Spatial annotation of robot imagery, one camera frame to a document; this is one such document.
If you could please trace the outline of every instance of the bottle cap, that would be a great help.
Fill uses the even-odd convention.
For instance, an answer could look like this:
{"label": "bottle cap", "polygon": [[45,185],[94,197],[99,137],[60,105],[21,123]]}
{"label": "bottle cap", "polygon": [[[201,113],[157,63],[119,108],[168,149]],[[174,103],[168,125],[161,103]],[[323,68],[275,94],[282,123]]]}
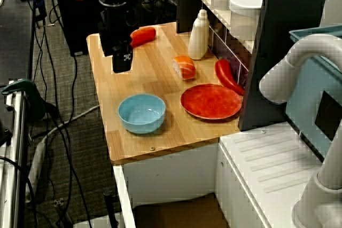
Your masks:
{"label": "bottle cap", "polygon": [[207,11],[204,9],[199,10],[198,18],[207,18]]}

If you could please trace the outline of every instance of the red plate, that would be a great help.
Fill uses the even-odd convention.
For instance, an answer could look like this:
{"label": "red plate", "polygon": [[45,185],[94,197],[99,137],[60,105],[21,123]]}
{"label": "red plate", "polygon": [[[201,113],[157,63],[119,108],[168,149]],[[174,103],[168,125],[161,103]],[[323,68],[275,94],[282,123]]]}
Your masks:
{"label": "red plate", "polygon": [[196,117],[220,120],[236,114],[241,108],[241,99],[221,85],[204,84],[187,89],[181,96],[181,104]]}

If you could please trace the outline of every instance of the orange toy food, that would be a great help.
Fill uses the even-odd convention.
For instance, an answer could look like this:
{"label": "orange toy food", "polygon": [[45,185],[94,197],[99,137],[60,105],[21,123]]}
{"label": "orange toy food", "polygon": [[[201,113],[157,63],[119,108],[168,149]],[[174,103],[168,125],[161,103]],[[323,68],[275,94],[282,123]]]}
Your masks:
{"label": "orange toy food", "polygon": [[172,61],[172,67],[182,80],[190,80],[196,75],[196,68],[187,56],[177,56]]}
{"label": "orange toy food", "polygon": [[131,46],[136,48],[142,44],[145,44],[148,41],[154,40],[156,36],[156,30],[153,27],[144,27],[137,29],[130,34],[132,38]]}

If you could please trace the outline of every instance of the bowl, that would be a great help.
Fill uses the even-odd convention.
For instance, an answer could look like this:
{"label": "bowl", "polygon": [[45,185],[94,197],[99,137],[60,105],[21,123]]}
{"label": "bowl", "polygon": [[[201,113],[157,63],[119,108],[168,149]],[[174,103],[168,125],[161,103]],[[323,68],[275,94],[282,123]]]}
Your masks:
{"label": "bowl", "polygon": [[165,118],[165,103],[147,93],[133,95],[118,107],[121,124],[133,133],[150,133],[158,129]]}

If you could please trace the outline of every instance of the white squeeze bottle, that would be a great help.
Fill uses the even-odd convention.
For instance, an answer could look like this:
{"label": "white squeeze bottle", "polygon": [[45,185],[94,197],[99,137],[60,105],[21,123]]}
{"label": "white squeeze bottle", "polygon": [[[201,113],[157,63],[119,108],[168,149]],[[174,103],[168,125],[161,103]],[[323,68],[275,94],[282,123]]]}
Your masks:
{"label": "white squeeze bottle", "polygon": [[208,50],[209,40],[209,20],[207,11],[201,9],[197,15],[197,19],[193,23],[188,55],[193,60],[201,59]]}

